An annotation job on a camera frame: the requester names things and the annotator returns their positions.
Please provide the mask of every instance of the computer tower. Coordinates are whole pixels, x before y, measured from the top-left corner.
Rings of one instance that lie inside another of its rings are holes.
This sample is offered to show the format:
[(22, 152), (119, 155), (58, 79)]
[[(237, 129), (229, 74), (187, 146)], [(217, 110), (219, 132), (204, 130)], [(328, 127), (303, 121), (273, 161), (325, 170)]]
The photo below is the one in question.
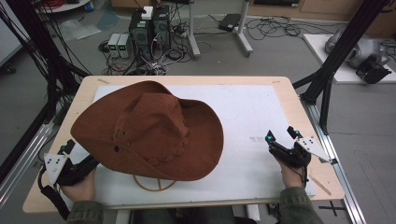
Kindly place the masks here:
[(152, 16), (154, 34), (157, 36), (157, 45), (164, 49), (171, 48), (169, 6), (157, 7)]
[(134, 53), (139, 51), (146, 60), (152, 60), (151, 45), (154, 38), (152, 21), (142, 20), (141, 12), (136, 11), (131, 18), (129, 34), (133, 42)]

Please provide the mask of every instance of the hat chin strap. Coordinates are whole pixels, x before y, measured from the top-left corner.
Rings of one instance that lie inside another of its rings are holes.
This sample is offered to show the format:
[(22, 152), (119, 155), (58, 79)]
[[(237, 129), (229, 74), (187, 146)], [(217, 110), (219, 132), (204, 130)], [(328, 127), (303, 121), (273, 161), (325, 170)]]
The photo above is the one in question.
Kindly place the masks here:
[[(159, 178), (151, 178), (151, 181), (155, 181), (157, 180), (157, 184), (158, 184), (158, 188), (157, 189), (153, 189), (153, 188), (149, 188), (149, 187), (145, 187), (142, 183), (139, 182), (139, 180), (137, 179), (136, 175), (133, 175), (134, 177), (134, 182), (136, 182), (137, 186), (139, 186), (141, 189), (144, 189), (146, 191), (150, 191), (150, 192), (159, 192), (159, 191), (164, 191), (167, 189), (170, 189), (172, 186), (174, 186), (176, 184), (176, 180), (163, 180), (163, 179), (159, 179)], [(166, 182), (170, 182), (170, 183), (165, 183), (165, 185), (162, 185), (162, 181), (166, 181)]]

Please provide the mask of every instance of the black metal pole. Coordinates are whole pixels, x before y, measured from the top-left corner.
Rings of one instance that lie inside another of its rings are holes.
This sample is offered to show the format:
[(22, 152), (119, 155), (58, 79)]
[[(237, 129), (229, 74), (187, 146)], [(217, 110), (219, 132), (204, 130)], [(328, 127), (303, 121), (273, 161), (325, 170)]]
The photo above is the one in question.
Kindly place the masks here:
[(349, 52), (356, 46), (371, 23), (378, 16), (386, 2), (387, 0), (363, 1), (358, 11), (346, 27), (344, 33), (335, 44), (332, 52), (330, 52), (326, 61), (319, 70), (313, 75), (293, 83), (293, 87), (297, 89), (311, 82), (306, 92), (301, 95), (301, 99), (311, 105), (316, 103), (316, 100), (323, 92), (319, 124), (323, 132), (326, 134), (328, 133), (327, 118), (329, 113), (332, 79), (334, 78), (335, 72), (347, 58)]

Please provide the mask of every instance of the hat crown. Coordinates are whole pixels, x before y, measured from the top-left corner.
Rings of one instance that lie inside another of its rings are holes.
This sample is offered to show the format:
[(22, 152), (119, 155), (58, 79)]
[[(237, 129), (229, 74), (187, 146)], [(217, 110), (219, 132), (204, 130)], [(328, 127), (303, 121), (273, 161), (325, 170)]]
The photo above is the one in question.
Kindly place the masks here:
[(182, 156), (189, 129), (179, 100), (166, 93), (143, 93), (122, 111), (113, 141), (118, 150), (133, 150), (153, 166)]

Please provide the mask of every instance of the brown cowboy hat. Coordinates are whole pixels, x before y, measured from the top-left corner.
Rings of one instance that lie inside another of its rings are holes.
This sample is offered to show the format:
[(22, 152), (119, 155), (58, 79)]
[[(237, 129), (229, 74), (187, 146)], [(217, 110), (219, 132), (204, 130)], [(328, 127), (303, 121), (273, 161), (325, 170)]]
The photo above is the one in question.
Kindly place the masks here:
[(143, 81), (90, 105), (71, 134), (108, 169), (160, 179), (192, 181), (218, 164), (223, 131), (213, 109)]

